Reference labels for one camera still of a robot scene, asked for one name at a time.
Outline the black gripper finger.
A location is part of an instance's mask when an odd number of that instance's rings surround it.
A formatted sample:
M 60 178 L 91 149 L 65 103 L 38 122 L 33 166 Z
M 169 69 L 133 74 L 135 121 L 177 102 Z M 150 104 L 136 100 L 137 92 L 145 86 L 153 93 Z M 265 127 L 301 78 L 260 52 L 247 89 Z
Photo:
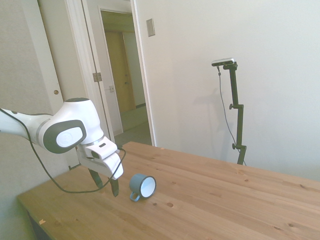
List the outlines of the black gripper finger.
M 119 181 L 117 179 L 109 178 L 108 179 L 110 186 L 111 186 L 111 191 L 114 197 L 117 197 L 119 195 Z
M 101 180 L 101 177 L 99 176 L 99 173 L 92 170 L 92 169 L 89 169 L 89 173 L 94 181 L 94 183 L 96 184 L 96 186 L 98 188 L 102 188 L 103 187 L 103 182 Z

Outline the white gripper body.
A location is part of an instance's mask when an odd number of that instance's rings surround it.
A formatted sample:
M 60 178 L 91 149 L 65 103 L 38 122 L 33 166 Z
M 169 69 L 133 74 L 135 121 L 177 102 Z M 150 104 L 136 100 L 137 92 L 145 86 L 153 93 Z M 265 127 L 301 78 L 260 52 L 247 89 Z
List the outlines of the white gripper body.
M 79 157 L 79 162 L 90 170 L 93 170 L 105 176 L 112 176 L 116 172 L 117 165 L 114 165 L 112 163 L 111 166 L 108 166 L 106 163 L 104 163 L 103 160 L 100 160 L 99 158 L 87 156 L 85 148 L 82 147 L 82 145 L 77 146 L 76 153 Z

